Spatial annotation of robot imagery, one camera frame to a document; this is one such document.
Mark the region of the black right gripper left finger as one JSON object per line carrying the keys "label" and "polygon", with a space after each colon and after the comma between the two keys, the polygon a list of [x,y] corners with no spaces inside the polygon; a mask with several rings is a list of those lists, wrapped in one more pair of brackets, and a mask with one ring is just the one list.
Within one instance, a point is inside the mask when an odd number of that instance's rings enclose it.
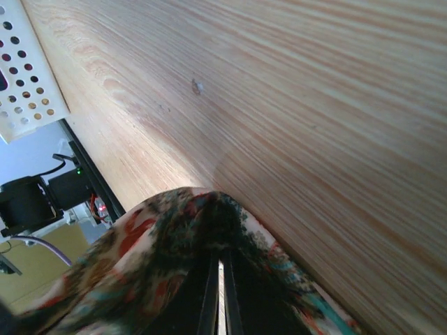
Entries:
{"label": "black right gripper left finger", "polygon": [[213,334],[217,315],[219,258],[215,252],[199,255],[169,305],[169,334]]}

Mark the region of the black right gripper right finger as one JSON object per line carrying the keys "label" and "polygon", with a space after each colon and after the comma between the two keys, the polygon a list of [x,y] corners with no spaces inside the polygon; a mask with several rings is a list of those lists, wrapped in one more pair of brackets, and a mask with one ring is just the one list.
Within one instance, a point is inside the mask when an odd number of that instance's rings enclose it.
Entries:
{"label": "black right gripper right finger", "polygon": [[228,334],[274,334],[270,288],[264,276],[236,250],[221,255]]}

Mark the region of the paisley patterned necktie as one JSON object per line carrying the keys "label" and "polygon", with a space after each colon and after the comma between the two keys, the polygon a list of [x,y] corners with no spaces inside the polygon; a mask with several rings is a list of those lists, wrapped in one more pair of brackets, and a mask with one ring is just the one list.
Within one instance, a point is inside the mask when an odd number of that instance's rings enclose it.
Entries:
{"label": "paisley patterned necktie", "polygon": [[311,334],[364,329],[231,196],[181,187],[146,199],[17,315],[19,334],[140,334],[177,294],[202,251],[240,251]]}

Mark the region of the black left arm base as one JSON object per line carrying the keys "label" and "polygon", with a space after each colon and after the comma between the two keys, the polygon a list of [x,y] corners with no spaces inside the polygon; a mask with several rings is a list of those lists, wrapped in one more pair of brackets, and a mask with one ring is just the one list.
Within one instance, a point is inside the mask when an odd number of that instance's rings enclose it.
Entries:
{"label": "black left arm base", "polygon": [[35,232],[63,218],[64,212],[95,194],[89,177],[74,156],[54,154],[56,168],[1,185],[2,237]]}

